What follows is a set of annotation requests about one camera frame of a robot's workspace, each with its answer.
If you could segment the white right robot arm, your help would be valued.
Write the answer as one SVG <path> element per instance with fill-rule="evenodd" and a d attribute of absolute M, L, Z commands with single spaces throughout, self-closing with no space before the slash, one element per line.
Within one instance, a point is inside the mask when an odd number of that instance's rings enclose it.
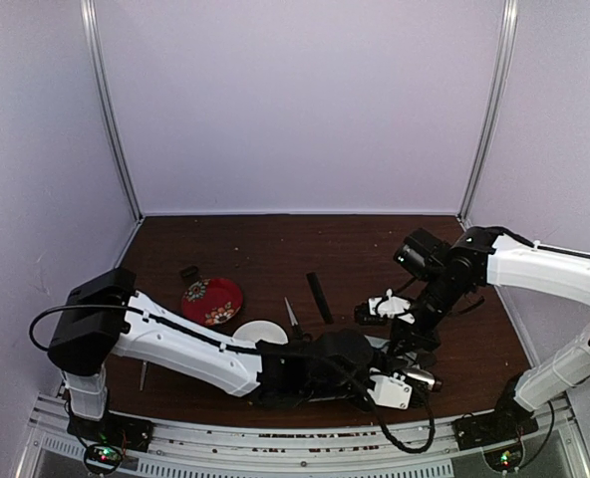
<path fill-rule="evenodd" d="M 394 255 L 424 283 L 394 321 L 391 353 L 438 346 L 436 329 L 466 294 L 492 287 L 527 350 L 545 337 L 548 351 L 505 386 L 486 428 L 509 438 L 548 400 L 590 378 L 590 252 L 526 239 L 501 226 L 466 229 L 453 243 L 420 228 Z"/>

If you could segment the silver hair clipper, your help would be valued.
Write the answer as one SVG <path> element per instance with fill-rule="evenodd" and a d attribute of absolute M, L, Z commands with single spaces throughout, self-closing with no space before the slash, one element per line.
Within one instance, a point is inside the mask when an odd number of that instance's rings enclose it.
<path fill-rule="evenodd" d="M 412 385 L 423 385 L 430 392 L 440 392 L 443 381 L 435 374 L 417 367 L 405 367 L 401 370 L 406 382 Z"/>

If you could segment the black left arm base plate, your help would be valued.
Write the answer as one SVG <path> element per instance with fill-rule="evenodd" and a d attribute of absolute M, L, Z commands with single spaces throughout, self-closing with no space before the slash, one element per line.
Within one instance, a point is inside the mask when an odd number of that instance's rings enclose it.
<path fill-rule="evenodd" d="M 72 415 L 67 432 L 85 441 L 105 443 L 128 451 L 147 452 L 153 435 L 153 423 L 112 412 L 107 412 L 100 421 Z"/>

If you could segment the grey zip pouch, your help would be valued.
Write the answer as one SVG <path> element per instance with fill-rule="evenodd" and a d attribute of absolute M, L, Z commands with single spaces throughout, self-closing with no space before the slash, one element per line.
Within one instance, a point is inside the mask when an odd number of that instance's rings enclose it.
<path fill-rule="evenodd" d="M 399 357 L 401 353 L 398 351 L 399 346 L 389 339 L 365 335 L 369 345 L 379 354 L 387 357 Z"/>

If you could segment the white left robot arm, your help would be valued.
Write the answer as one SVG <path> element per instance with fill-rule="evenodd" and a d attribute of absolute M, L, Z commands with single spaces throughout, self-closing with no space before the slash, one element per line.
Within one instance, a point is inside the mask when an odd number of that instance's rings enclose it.
<path fill-rule="evenodd" d="M 110 355 L 158 364 L 263 407 L 352 397 L 375 407 L 369 378 L 374 350 L 360 333 L 343 330 L 286 345 L 236 340 L 164 309 L 136 290 L 135 280 L 131 271 L 113 269 L 73 289 L 65 305 L 29 326 L 59 317 L 47 345 L 32 343 L 61 371 L 71 411 L 97 441 L 109 442 L 120 431 L 107 411 Z"/>

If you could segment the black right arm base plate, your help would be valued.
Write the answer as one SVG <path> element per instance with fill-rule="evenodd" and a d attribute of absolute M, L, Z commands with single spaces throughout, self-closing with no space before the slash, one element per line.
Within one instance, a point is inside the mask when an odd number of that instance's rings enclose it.
<path fill-rule="evenodd" d="M 536 432 L 539 426 L 531 415 L 517 418 L 507 412 L 492 411 L 463 416 L 452 423 L 452 429 L 457 446 L 463 451 L 516 440 Z"/>

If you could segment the black handled scissors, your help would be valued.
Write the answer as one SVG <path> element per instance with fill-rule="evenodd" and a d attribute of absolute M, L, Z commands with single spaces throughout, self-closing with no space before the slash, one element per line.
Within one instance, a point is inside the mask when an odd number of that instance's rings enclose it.
<path fill-rule="evenodd" d="M 141 372 L 140 372 L 140 379 L 139 379 L 139 391 L 144 391 L 146 379 L 148 373 L 148 363 L 146 361 L 142 362 Z"/>
<path fill-rule="evenodd" d="M 296 318 L 296 315 L 294 314 L 292 306 L 287 298 L 284 298 L 284 303 L 289 318 L 293 338 L 298 341 L 310 341 L 312 337 L 303 331 L 298 319 Z"/>

